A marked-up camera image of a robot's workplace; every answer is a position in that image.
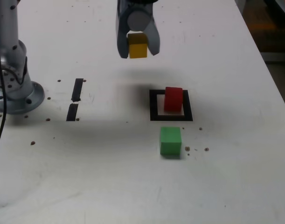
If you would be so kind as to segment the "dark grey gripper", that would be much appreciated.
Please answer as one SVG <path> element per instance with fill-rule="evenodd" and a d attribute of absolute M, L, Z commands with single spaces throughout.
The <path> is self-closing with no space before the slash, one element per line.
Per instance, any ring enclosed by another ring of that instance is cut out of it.
<path fill-rule="evenodd" d="M 117 1 L 117 48 L 121 58 L 128 58 L 129 31 L 141 32 L 146 35 L 149 51 L 154 56 L 160 52 L 160 36 L 153 17 L 153 4 L 157 0 L 118 0 Z M 127 9 L 135 9 L 130 15 Z"/>

